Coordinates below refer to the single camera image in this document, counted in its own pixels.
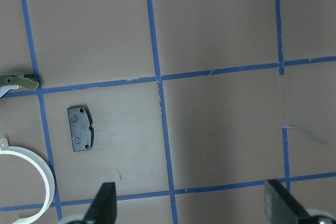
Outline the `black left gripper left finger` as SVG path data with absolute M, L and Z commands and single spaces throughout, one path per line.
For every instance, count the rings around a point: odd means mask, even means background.
M 84 223 L 114 224 L 117 218 L 117 196 L 114 182 L 103 183 L 86 212 Z

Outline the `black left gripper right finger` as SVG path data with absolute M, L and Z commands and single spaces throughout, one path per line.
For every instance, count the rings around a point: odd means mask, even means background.
M 310 215 L 275 179 L 266 180 L 264 187 L 264 211 L 270 223 L 309 223 Z

